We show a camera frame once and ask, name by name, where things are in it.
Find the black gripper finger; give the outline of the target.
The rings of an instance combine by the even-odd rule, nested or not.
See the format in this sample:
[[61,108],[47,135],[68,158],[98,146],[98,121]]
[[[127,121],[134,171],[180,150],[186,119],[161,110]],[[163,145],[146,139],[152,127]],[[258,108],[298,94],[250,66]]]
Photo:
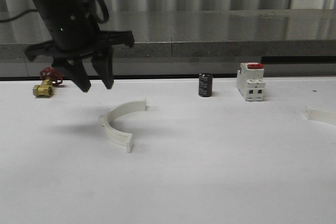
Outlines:
[[107,89],[111,89],[114,83],[112,71],[112,49],[97,51],[91,59],[92,66]]
[[65,59],[63,73],[65,74],[66,77],[71,79],[72,82],[76,84],[81,91],[83,92],[89,91],[91,83],[81,59],[76,60]]

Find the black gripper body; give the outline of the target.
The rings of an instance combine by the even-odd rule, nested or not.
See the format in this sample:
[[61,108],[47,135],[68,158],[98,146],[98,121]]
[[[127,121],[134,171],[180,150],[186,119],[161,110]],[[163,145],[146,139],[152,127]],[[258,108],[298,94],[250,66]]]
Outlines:
[[113,45],[133,47],[132,31],[100,30],[99,24],[109,20],[107,7],[100,9],[101,17],[95,6],[39,6],[37,10],[52,39],[29,46],[25,50],[28,60],[49,55],[54,59],[53,67],[63,71],[65,59],[92,58],[97,51],[112,49]]

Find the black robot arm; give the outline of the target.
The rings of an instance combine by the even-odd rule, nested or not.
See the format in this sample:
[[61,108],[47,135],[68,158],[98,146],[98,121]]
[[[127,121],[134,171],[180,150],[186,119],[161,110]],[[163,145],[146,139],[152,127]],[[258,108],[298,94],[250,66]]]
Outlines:
[[104,0],[33,0],[52,39],[29,46],[25,55],[34,61],[41,55],[52,56],[52,67],[73,81],[80,90],[91,87],[83,66],[90,58],[92,66],[107,89],[113,86],[112,55],[114,45],[133,47],[134,37],[127,31],[101,31],[99,24],[109,20]]

